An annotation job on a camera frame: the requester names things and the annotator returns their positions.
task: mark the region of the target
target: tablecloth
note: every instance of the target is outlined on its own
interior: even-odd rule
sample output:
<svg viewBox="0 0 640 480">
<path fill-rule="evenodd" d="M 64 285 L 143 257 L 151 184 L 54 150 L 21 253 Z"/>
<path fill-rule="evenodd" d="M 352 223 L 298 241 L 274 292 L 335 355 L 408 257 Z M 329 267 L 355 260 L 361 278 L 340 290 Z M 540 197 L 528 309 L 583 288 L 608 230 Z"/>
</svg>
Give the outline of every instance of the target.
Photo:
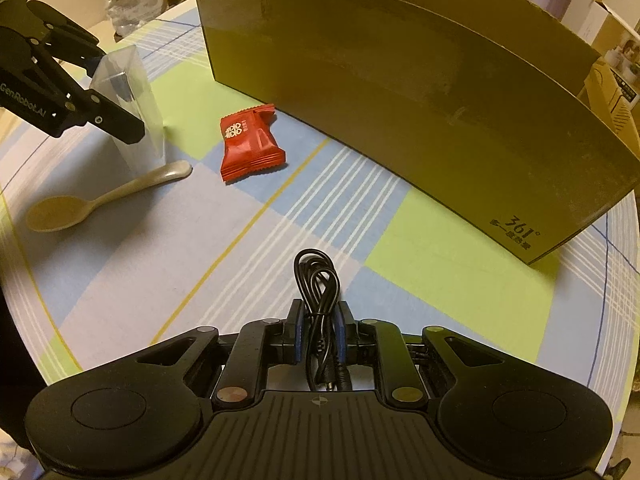
<svg viewBox="0 0 640 480">
<path fill-rule="evenodd" d="M 334 260 L 357 319 L 407 333 L 447 326 L 586 384 L 609 405 L 617 435 L 638 351 L 632 193 L 527 267 L 404 180 L 281 112 L 272 132 L 286 167 L 225 186 L 220 117 L 256 101 L 214 81 L 194 0 L 124 43 L 138 46 L 168 160 L 189 160 L 189 178 L 37 234 L 24 224 L 28 206 L 55 194 L 94 198 L 129 170 L 91 125 L 53 139 L 21 123 L 0 144 L 0 282 L 47 383 L 193 326 L 226 333 L 284 316 L 298 296 L 293 256 L 316 247 Z"/>
</svg>

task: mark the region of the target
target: spoon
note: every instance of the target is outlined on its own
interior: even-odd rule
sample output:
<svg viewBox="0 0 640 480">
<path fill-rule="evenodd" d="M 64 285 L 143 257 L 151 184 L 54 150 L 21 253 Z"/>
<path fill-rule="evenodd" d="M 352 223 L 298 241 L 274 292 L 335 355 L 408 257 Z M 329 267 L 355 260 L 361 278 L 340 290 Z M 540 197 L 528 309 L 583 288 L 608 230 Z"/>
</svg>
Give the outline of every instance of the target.
<svg viewBox="0 0 640 480">
<path fill-rule="evenodd" d="M 30 207 L 26 218 L 27 227 L 39 233 L 66 229 L 79 224 L 94 209 L 107 202 L 129 196 L 163 182 L 184 178 L 189 176 L 192 170 L 191 164 L 186 160 L 178 160 L 131 180 L 95 200 L 84 200 L 70 195 L 51 196 Z"/>
</svg>

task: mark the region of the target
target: red candy wrapper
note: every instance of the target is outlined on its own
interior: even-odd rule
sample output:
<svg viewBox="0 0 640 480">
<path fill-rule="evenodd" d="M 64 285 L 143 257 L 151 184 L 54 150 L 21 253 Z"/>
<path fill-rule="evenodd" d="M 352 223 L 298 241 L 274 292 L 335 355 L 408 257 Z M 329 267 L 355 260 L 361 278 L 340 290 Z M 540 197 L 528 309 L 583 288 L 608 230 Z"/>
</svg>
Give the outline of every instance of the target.
<svg viewBox="0 0 640 480">
<path fill-rule="evenodd" d="M 254 171 L 285 163 L 285 152 L 269 131 L 274 105 L 248 108 L 220 119 L 225 156 L 220 175 L 229 182 Z"/>
</svg>

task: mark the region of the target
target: transparent plastic container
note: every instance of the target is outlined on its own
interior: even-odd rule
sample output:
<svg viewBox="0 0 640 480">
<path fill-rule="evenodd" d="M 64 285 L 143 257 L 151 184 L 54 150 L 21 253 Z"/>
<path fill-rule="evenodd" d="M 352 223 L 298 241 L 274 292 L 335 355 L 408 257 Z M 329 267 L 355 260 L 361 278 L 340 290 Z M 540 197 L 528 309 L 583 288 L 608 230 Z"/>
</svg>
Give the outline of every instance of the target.
<svg viewBox="0 0 640 480">
<path fill-rule="evenodd" d="M 120 105 L 145 123 L 145 136 L 135 144 L 113 139 L 135 176 L 164 166 L 164 126 L 149 79 L 135 45 L 104 56 L 89 88 Z"/>
</svg>

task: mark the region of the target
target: metal bolt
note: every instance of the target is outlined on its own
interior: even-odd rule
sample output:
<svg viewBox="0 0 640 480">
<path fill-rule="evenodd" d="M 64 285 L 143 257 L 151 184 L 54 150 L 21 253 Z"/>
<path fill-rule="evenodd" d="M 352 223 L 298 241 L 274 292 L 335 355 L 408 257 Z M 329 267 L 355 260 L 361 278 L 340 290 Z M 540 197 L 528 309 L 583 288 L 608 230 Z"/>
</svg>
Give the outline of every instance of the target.
<svg viewBox="0 0 640 480">
<path fill-rule="evenodd" d="M 422 392 L 412 386 L 402 386 L 393 390 L 391 396 L 399 402 L 418 402 L 422 398 Z"/>
<path fill-rule="evenodd" d="M 239 386 L 227 386 L 226 388 L 220 388 L 216 393 L 216 397 L 222 402 L 240 402 L 245 400 L 249 394 L 244 388 Z"/>
</svg>

